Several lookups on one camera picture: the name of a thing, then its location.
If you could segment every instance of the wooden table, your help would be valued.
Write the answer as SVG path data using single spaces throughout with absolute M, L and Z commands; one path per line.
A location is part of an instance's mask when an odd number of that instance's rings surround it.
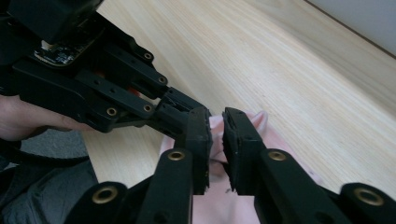
M 258 112 L 338 192 L 362 182 L 396 199 L 396 61 L 305 1 L 106 1 L 100 12 L 156 56 L 170 86 Z M 162 136 L 84 133 L 100 181 L 151 175 Z

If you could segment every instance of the pink fabric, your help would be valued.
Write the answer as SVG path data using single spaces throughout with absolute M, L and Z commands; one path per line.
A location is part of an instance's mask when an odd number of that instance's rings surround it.
M 262 111 L 258 114 L 247 112 L 247 116 L 262 137 L 268 148 L 283 149 L 297 159 L 290 146 L 282 139 L 276 130 L 268 124 L 268 114 Z M 203 196 L 193 196 L 193 224 L 250 224 L 260 223 L 254 209 L 252 196 L 238 196 L 231 191 L 229 178 L 219 161 L 227 161 L 223 152 L 222 136 L 224 123 L 222 116 L 210 118 L 210 128 L 213 146 L 210 151 L 209 179 L 210 188 Z M 161 153 L 174 145 L 174 140 L 165 136 L 161 145 Z M 299 161 L 305 171 L 318 183 L 320 178 L 306 165 Z

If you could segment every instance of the light wood surface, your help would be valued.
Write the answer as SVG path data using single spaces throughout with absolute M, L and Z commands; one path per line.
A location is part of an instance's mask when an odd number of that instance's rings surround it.
M 338 192 L 396 199 L 396 60 L 305 1 L 105 1 L 100 12 L 156 56 L 170 86 L 206 105 L 258 112 Z M 100 181 L 152 174 L 150 128 L 84 133 Z

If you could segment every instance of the human hand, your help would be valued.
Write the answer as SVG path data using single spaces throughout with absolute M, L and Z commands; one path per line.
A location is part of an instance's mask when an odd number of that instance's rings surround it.
M 48 128 L 58 130 L 92 130 L 67 116 L 28 104 L 19 96 L 0 95 L 0 138 L 8 141 L 26 139 Z

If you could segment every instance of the folded cloth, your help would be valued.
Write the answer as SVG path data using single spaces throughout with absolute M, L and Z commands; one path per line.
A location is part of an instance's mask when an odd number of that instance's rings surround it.
M 295 160 L 297 155 L 283 140 L 278 132 L 268 124 L 268 114 L 261 111 L 258 114 L 246 113 L 267 148 L 277 148 L 287 151 Z M 229 178 L 221 162 L 227 162 L 223 152 L 222 136 L 224 122 L 222 116 L 210 117 L 210 128 L 213 146 L 210 151 L 209 180 L 210 188 L 205 195 L 194 195 L 192 205 L 193 224 L 250 224 L 260 223 L 254 208 L 253 196 L 238 196 L 231 191 Z M 160 153 L 173 147 L 175 141 L 165 136 Z M 300 165 L 318 183 L 320 178 L 302 162 Z

